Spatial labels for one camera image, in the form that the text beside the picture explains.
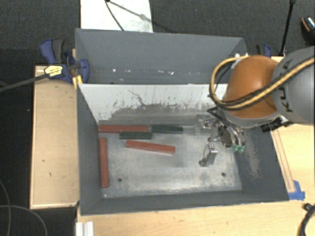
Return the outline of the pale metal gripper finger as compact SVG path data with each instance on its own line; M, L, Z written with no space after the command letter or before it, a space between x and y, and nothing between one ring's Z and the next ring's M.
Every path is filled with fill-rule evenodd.
M213 143L208 143L203 151L203 156L201 160L199 161L199 165L201 167L207 167L209 165L213 165L216 155L218 151L215 148L215 145Z
M209 132L212 128L213 122L214 118L210 115L197 115L195 132L196 133Z

